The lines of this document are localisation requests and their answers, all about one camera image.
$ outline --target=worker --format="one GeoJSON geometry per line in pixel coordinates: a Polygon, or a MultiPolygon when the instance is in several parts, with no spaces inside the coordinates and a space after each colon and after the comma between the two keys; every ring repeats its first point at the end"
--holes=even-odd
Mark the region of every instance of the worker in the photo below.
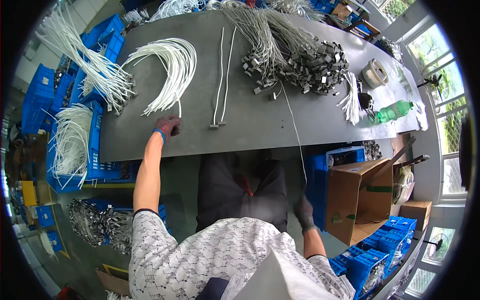
{"type": "Polygon", "coordinates": [[[287,198],[277,161],[260,164],[255,194],[228,169],[228,156],[202,159],[197,233],[178,245],[158,216],[162,148],[180,133],[180,118],[157,120],[133,193],[129,266],[134,299],[352,299],[354,290],[333,272],[313,224],[312,205],[295,206],[303,257],[286,233],[287,198]]]}

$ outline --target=floor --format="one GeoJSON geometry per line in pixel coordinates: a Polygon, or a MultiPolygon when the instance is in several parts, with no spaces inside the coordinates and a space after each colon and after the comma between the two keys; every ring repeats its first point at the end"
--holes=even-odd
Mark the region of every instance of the floor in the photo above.
{"type": "MultiPolygon", "coordinates": [[[[158,4],[149,6],[150,15],[153,14],[158,4]]],[[[94,18],[88,28],[111,16],[113,13],[122,15],[125,10],[119,0],[109,0],[98,15],[94,18]]],[[[378,140],[384,157],[393,157],[393,147],[390,139],[378,140]]],[[[343,147],[337,145],[315,146],[319,149],[337,149],[343,147]]],[[[311,149],[303,148],[304,153],[311,149]]],[[[241,164],[248,165],[253,157],[258,155],[257,151],[239,153],[241,164]]],[[[196,228],[196,196],[198,188],[198,170],[200,156],[182,156],[165,158],[161,163],[161,196],[160,201],[165,204],[167,211],[167,222],[172,235],[180,243],[186,237],[195,233],[196,228]]],[[[303,188],[303,171],[298,147],[279,148],[272,150],[272,158],[279,159],[283,163],[286,176],[287,194],[289,202],[288,212],[288,234],[293,237],[296,249],[303,252],[303,236],[301,228],[293,215],[293,204],[299,199],[303,188]]],[[[40,239],[39,230],[29,231],[25,226],[22,233],[35,253],[38,261],[53,281],[61,288],[69,284],[83,297],[89,300],[100,300],[106,298],[104,287],[100,283],[95,269],[101,268],[102,264],[111,265],[120,269],[128,269],[130,257],[112,249],[109,246],[92,247],[77,236],[71,227],[68,212],[72,199],[102,198],[111,199],[117,203],[131,203],[133,188],[97,188],[84,187],[81,191],[74,193],[56,194],[46,187],[45,164],[38,163],[36,168],[37,197],[43,204],[52,204],[56,225],[46,230],[56,230],[62,240],[63,253],[57,253],[57,258],[49,258],[45,252],[40,239]]],[[[328,233],[321,233],[328,257],[334,257],[343,252],[347,246],[328,233]]]]}

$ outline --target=gray workbench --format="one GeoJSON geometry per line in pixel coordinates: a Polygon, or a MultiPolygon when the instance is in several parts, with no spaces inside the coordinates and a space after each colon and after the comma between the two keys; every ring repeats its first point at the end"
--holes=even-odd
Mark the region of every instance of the gray workbench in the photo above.
{"type": "MultiPolygon", "coordinates": [[[[413,77],[406,68],[374,45],[337,28],[291,17],[298,27],[303,27],[320,40],[335,41],[342,45],[350,62],[349,71],[360,74],[372,58],[386,68],[390,82],[372,91],[376,110],[403,99],[421,101],[413,77]]],[[[225,28],[223,43],[224,76],[234,26],[221,11],[188,13],[141,25],[131,30],[121,49],[118,63],[122,64],[135,48],[149,42],[178,37],[189,41],[197,52],[197,69],[192,82],[181,97],[182,129],[163,149],[163,156],[184,156],[215,152],[229,152],[263,148],[295,146],[297,137],[292,125],[285,97],[269,101],[270,95],[280,90],[280,85],[259,95],[253,93],[257,83],[244,74],[240,58],[251,45],[237,31],[230,63],[229,87],[225,120],[227,125],[213,131],[212,124],[216,95],[220,80],[220,38],[225,28]]],[[[140,116],[147,105],[160,93],[166,72],[157,57],[148,57],[133,66],[125,66],[134,74],[139,95],[131,100],[118,117],[106,112],[102,120],[100,161],[142,159],[144,147],[158,117],[178,114],[178,105],[168,111],[157,111],[150,116],[140,116]]],[[[363,121],[353,126],[345,121],[345,112],[336,105],[346,96],[346,83],[336,86],[338,96],[303,95],[298,87],[285,84],[290,105],[295,116],[302,145],[361,141],[392,138],[397,132],[419,129],[415,113],[386,124],[371,125],[364,114],[363,121]]],[[[217,121],[220,120],[225,95],[225,77],[220,93],[217,121]]]]}

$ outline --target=green plastic bottle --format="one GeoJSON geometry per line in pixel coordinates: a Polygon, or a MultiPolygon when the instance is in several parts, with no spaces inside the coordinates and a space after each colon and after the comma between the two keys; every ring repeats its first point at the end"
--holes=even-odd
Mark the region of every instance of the green plastic bottle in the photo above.
{"type": "Polygon", "coordinates": [[[378,117],[380,122],[385,123],[406,116],[411,109],[413,109],[413,102],[398,100],[394,104],[381,108],[378,112],[378,117]]]}

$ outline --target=patterned shirt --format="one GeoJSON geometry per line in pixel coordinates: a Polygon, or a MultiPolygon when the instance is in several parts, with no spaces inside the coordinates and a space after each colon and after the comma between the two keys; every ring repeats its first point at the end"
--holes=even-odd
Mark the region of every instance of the patterned shirt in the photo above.
{"type": "Polygon", "coordinates": [[[133,219],[130,292],[134,299],[194,299],[211,277],[230,280],[237,273],[255,272],[267,247],[334,296],[353,296],[326,257],[306,260],[295,251],[292,237],[270,223],[248,217],[222,219],[178,245],[149,211],[133,219]]]}

